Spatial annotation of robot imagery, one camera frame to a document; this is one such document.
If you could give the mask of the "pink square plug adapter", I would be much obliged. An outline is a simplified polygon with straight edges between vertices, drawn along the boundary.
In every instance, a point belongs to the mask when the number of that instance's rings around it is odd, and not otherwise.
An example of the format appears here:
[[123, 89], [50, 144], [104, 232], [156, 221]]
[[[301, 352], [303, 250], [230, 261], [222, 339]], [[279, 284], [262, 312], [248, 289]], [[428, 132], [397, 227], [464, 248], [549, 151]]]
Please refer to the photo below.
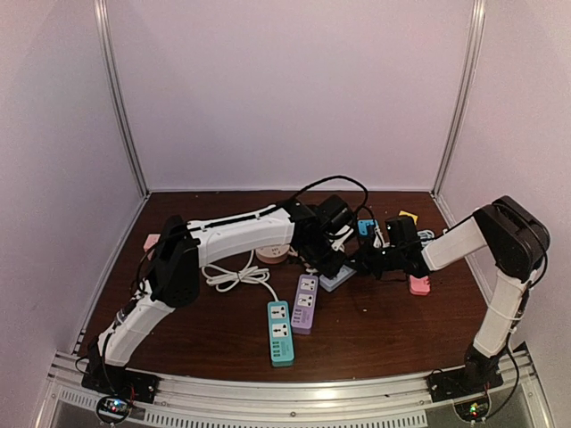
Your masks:
[[415, 296], [427, 296], [431, 292], [431, 283], [428, 276], [423, 277], [408, 277], [409, 291]]

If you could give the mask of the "pink round power strip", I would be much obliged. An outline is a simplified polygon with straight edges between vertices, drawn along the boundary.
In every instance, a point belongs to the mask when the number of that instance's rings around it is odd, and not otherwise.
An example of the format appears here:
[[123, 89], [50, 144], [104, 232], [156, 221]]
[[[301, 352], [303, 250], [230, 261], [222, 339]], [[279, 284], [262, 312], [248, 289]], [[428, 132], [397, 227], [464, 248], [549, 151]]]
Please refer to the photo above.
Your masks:
[[261, 247], [256, 249], [254, 254], [262, 263], [276, 265], [287, 260], [289, 251], [290, 246], [286, 244]]

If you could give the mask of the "blue white cube socket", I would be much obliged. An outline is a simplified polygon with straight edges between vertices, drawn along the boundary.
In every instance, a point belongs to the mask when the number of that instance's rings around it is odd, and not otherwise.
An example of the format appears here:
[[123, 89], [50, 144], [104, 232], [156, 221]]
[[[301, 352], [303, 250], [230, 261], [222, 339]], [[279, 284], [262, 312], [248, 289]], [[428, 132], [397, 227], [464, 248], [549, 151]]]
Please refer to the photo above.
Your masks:
[[360, 219], [357, 223], [359, 236], [374, 236], [378, 227], [378, 222], [374, 219]]

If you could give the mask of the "purple power strip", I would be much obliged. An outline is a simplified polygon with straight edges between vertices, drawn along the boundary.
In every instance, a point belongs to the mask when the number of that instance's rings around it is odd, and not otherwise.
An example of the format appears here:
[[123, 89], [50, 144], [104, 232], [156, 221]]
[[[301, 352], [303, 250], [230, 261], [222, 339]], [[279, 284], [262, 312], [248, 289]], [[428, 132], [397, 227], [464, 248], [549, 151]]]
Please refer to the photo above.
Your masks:
[[310, 334], [319, 288], [315, 275], [300, 275], [291, 315], [293, 333]]

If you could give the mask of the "teal power strip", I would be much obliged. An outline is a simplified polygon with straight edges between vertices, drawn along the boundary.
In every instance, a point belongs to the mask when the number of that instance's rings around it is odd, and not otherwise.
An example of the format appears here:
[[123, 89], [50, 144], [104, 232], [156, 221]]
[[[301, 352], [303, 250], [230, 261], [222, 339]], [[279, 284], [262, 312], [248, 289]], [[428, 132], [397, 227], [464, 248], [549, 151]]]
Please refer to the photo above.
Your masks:
[[286, 301], [271, 301], [267, 305], [269, 327], [269, 354], [273, 367], [294, 364], [294, 341]]

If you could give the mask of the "pink cube socket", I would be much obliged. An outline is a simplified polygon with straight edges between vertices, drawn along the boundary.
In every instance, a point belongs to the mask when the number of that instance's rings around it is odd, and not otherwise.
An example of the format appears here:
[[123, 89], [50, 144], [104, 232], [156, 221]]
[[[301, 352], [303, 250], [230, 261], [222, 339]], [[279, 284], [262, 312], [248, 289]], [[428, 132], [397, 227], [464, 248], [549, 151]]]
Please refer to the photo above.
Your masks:
[[152, 256], [153, 256], [152, 247], [158, 243], [160, 237], [161, 236], [159, 234], [149, 234], [146, 237], [143, 249], [145, 251], [145, 254], [146, 254], [146, 257], [148, 260], [150, 260], [152, 258]]

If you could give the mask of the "grey blue power strip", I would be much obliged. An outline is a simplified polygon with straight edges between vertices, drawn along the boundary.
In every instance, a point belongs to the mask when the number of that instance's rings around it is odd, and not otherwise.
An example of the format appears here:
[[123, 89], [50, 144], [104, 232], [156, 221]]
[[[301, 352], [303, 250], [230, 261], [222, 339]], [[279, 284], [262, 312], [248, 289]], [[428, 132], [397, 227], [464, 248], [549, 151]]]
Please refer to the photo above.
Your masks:
[[343, 283], [352, 278], [356, 271], [350, 267], [342, 266], [336, 276], [328, 278], [324, 275], [319, 277], [319, 286], [326, 292], [333, 292]]

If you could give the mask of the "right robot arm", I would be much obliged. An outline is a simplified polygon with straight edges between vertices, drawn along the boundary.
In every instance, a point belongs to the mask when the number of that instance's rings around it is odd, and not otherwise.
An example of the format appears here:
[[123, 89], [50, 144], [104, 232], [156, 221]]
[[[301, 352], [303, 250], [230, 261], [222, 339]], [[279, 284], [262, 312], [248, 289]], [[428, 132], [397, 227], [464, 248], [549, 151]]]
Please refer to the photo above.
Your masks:
[[364, 245], [356, 255], [372, 276], [401, 270], [422, 278], [488, 250], [494, 259], [496, 285], [484, 321], [465, 356], [457, 384], [478, 392], [492, 378], [491, 366], [507, 351], [509, 337], [525, 313], [530, 291], [547, 270], [550, 233], [545, 225], [511, 197], [504, 195], [423, 244], [412, 218], [386, 221], [391, 241], [384, 248]]

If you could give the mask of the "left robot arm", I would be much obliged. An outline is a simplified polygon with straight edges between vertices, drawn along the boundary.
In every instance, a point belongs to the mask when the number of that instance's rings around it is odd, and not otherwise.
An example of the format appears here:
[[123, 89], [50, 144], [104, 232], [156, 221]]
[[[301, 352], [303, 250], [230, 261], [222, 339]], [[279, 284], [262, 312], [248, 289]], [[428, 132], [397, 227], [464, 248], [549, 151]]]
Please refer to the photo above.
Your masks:
[[289, 245], [325, 276], [335, 276], [346, 257], [330, 237], [342, 228], [335, 215], [295, 199], [237, 216], [185, 222], [168, 219], [147, 270], [136, 273], [136, 290], [112, 324], [88, 347], [88, 368], [110, 396], [128, 388], [123, 370], [146, 336], [175, 309], [193, 303], [200, 271], [209, 264], [262, 247]]

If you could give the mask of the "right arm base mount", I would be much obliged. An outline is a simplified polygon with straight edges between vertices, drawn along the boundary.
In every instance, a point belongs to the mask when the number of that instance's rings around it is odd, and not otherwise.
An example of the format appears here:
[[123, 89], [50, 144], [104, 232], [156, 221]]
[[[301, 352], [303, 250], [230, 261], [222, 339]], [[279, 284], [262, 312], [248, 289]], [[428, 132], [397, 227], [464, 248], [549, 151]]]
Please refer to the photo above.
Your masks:
[[472, 383], [465, 376], [465, 368], [462, 367], [448, 371], [436, 369], [426, 377], [426, 383], [431, 400], [441, 402], [483, 394], [486, 389], [502, 386], [503, 379], [500, 374], [492, 374], [488, 381]]

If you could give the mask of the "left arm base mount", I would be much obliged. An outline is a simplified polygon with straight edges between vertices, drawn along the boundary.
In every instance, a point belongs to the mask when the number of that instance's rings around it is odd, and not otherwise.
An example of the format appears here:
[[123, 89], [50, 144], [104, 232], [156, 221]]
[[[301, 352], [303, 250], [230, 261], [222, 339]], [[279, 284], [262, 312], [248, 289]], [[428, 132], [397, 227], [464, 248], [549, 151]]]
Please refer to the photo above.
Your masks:
[[106, 366], [93, 373], [83, 375], [81, 386], [105, 395], [117, 395], [122, 399], [153, 404], [157, 392], [159, 377], [125, 369]]

